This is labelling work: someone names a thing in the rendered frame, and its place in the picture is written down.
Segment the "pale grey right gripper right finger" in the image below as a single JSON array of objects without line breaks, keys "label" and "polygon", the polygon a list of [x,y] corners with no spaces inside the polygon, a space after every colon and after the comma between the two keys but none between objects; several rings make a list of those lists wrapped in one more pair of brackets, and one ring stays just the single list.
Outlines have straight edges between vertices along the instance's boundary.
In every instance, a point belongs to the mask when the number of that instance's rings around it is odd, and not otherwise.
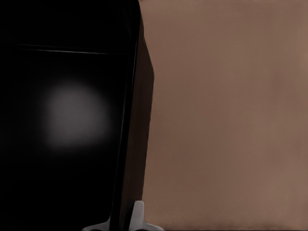
[{"label": "pale grey right gripper right finger", "polygon": [[144,202],[135,201],[129,231],[165,231],[163,228],[147,223],[144,220]]}]

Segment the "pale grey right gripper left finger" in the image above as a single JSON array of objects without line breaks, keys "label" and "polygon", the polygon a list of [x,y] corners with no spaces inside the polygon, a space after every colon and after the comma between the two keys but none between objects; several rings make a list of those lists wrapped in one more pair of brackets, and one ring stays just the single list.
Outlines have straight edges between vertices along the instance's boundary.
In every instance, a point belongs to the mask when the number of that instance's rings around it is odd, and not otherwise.
[{"label": "pale grey right gripper left finger", "polygon": [[103,223],[84,227],[81,231],[110,231],[110,218]]}]

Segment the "black tray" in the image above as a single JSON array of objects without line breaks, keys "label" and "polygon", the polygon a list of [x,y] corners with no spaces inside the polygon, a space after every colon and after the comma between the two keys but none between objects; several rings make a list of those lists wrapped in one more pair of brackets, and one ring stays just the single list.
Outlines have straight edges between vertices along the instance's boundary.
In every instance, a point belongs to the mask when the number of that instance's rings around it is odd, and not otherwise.
[{"label": "black tray", "polygon": [[0,231],[112,214],[138,0],[0,0]]}]

